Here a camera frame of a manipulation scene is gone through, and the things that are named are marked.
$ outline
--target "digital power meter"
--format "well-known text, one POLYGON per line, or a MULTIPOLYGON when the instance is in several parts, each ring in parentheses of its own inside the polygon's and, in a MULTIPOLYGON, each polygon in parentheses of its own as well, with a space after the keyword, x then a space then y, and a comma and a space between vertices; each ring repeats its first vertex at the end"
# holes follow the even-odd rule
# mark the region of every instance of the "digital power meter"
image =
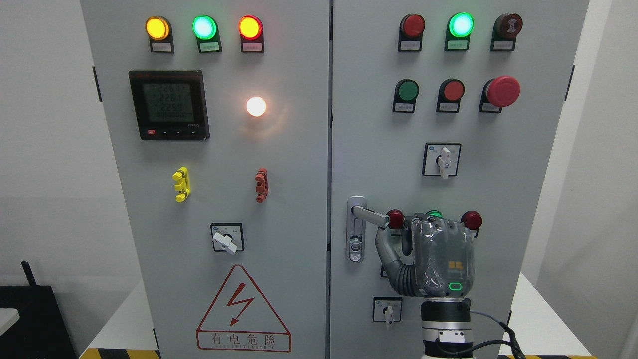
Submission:
POLYGON ((202 141, 210 136, 200 70, 130 71, 143 140, 202 141))

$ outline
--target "green indicator light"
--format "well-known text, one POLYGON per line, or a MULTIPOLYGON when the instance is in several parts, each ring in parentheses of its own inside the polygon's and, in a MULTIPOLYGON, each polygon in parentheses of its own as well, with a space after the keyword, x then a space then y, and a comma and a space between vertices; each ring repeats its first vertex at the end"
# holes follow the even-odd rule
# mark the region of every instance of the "green indicator light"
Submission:
POLYGON ((217 24, 206 15, 198 16, 193 20, 193 32, 201 40, 210 40, 217 33, 217 24))
POLYGON ((426 216, 432 216, 432 217, 438 217, 438 218, 443 218, 443 215, 441 214, 441 212, 437 211, 437 210, 432 210, 426 213, 426 216))
POLYGON ((450 34, 455 38, 464 38, 472 33, 474 19, 469 13, 458 13, 450 19, 450 34))
POLYGON ((399 97, 403 101, 412 101, 419 94, 419 87, 414 81, 406 81, 399 86, 399 97))

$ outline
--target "white switch knob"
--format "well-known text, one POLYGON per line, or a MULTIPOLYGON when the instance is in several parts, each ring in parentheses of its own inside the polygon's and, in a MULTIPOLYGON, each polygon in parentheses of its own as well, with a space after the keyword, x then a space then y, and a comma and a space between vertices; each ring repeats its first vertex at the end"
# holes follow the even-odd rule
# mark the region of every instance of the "white switch knob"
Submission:
POLYGON ((452 172, 452 152, 447 147, 441 149, 441 155, 436 159, 436 164, 439 165, 439 174, 446 180, 452 172))
POLYGON ((385 316, 385 327, 390 330, 394 323, 394 309, 392 309, 391 305, 383 309, 383 315, 385 316))
POLYGON ((230 236, 216 232, 215 235, 212 236, 212 240, 219 243, 226 253, 235 254, 237 251, 237 245, 233 243, 233 239, 230 236))

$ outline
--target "white indicator light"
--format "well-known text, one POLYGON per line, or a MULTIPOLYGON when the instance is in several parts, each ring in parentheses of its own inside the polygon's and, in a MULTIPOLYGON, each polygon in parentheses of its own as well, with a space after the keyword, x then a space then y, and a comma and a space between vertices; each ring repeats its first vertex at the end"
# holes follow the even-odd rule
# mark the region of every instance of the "white indicator light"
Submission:
POLYGON ((266 101, 264 101, 263 98, 259 96, 251 97, 246 102, 246 110, 252 116, 259 117, 263 115, 264 112, 266 112, 266 101))

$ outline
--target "yellow terminal block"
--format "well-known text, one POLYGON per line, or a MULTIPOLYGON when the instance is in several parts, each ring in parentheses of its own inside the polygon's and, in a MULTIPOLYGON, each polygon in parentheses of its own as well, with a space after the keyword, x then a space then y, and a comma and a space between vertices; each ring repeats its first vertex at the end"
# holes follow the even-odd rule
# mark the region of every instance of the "yellow terminal block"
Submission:
POLYGON ((173 180, 175 181, 175 191, 177 196, 175 200, 177 203, 184 202, 188 196, 191 195, 191 184, 188 179, 188 169, 186 167, 180 167, 175 173, 173 173, 173 180))

